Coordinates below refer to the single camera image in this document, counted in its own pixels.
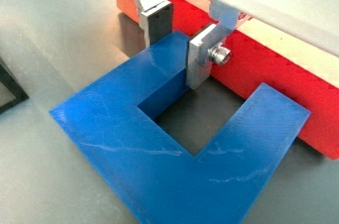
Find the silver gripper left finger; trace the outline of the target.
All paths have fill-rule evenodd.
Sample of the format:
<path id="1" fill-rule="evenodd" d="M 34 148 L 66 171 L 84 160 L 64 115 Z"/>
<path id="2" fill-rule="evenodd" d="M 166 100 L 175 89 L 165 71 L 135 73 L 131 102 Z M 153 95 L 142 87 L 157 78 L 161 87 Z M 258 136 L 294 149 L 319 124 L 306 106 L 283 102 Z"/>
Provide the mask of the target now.
<path id="1" fill-rule="evenodd" d="M 138 8 L 139 26 L 150 47 L 173 32 L 174 5 L 169 0 L 134 0 Z"/>

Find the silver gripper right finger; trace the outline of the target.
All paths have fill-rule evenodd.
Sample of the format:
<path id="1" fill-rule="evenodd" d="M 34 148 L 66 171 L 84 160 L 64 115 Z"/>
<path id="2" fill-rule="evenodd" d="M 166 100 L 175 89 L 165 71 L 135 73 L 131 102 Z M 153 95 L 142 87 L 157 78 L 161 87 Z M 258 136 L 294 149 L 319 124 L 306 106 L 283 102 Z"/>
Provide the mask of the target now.
<path id="1" fill-rule="evenodd" d="M 223 46 L 223 40 L 237 28 L 239 10 L 213 0 L 210 17 L 218 23 L 209 25 L 189 42 L 186 82 L 193 89 L 210 77 L 213 64 L 223 65 L 231 58 L 231 50 Z"/>

